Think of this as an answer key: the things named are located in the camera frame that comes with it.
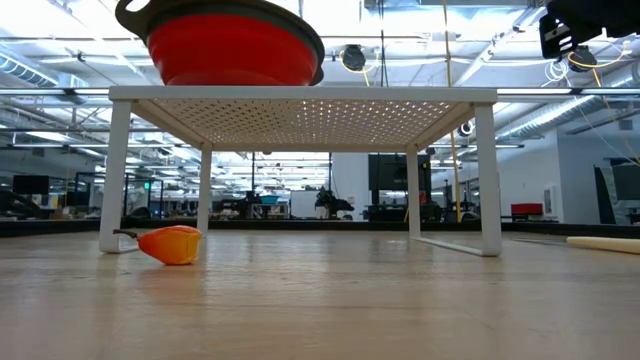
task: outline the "red box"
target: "red box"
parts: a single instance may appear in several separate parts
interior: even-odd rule
[[[542,204],[511,204],[511,215],[542,215]]]

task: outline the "ceiling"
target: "ceiling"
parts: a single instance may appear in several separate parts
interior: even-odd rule
[[[362,47],[368,59],[367,67],[373,66],[368,73],[371,86],[380,86],[381,66],[376,58],[379,59],[382,50],[381,28],[386,36],[385,60],[390,86],[447,86],[444,33],[447,28],[451,32],[450,72],[455,86],[557,87],[568,84],[591,86],[594,83],[590,72],[567,72],[563,65],[554,65],[551,69],[552,62],[542,59],[537,19],[545,10],[528,7],[532,3],[528,0],[449,0],[446,27],[439,1],[389,0],[384,21],[368,6],[372,3],[369,0],[272,2],[302,16],[322,37],[327,57],[323,65],[325,79],[319,86],[366,86],[362,74],[347,71],[340,62],[338,55],[348,44]],[[160,85],[160,77],[144,43],[123,29],[113,16],[116,3],[115,0],[5,1],[0,5],[0,55],[56,80],[61,87]],[[600,71],[603,82],[608,80],[609,74],[635,62],[640,51],[640,42],[635,37],[609,39],[601,36],[588,45],[601,63],[612,63]],[[15,72],[0,69],[3,71],[0,72],[0,86],[33,87],[18,78]],[[93,145],[78,146],[81,149],[78,152],[94,159],[98,165],[104,163],[106,149],[101,146],[108,141],[106,131],[111,109],[106,98],[84,100],[82,104],[55,98],[2,100],[0,127],[73,131],[45,135],[20,132],[15,136],[15,133],[6,132],[0,133],[2,142]],[[499,104],[497,110],[502,115],[500,112],[496,115],[497,131],[542,105]],[[574,125],[577,128],[584,122],[576,119]],[[152,130],[143,119],[134,119],[133,128],[138,132],[132,135],[132,145],[153,144],[157,147],[130,147],[132,168],[146,166],[149,174],[164,175],[169,179],[171,175],[159,174],[160,168],[153,168],[165,166],[167,168],[162,170],[174,174],[173,178],[181,184],[197,185],[199,154],[188,148],[161,147],[162,144],[181,144],[181,141]],[[437,158],[447,160],[450,155],[443,150]],[[244,175],[247,166],[251,166],[251,157],[252,154],[245,153],[215,156],[214,175],[218,175],[218,180],[214,181],[214,186],[229,192],[250,186]],[[328,177],[326,154],[260,153],[257,157],[264,161],[260,169],[261,186],[298,189],[305,182],[323,184]]]

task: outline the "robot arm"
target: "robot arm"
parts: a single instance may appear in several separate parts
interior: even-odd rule
[[[602,34],[625,37],[640,33],[638,0],[551,0],[540,19],[545,59],[556,59]]]

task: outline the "perforated tabletop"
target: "perforated tabletop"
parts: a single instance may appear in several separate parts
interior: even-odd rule
[[[215,151],[404,152],[473,117],[495,89],[113,87],[112,101],[183,141]]]

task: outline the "ceiling duct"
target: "ceiling duct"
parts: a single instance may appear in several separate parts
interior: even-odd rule
[[[604,87],[640,87],[640,62],[616,70],[607,76],[608,83]],[[500,133],[496,140],[507,138],[528,138],[540,135],[548,130],[563,125],[576,118],[594,113],[605,107],[600,96],[583,96],[559,104],[544,106],[520,118],[511,129]]]
[[[75,75],[62,72],[54,73],[41,69],[33,61],[7,50],[0,52],[0,71],[40,88],[80,88],[89,86],[86,81]],[[86,101],[83,97],[75,95],[57,96],[57,98],[74,104],[82,104]]]
[[[29,64],[26,59],[17,55],[0,53],[0,71],[15,76],[37,87],[55,87],[58,80],[44,72],[37,70],[36,66]]]

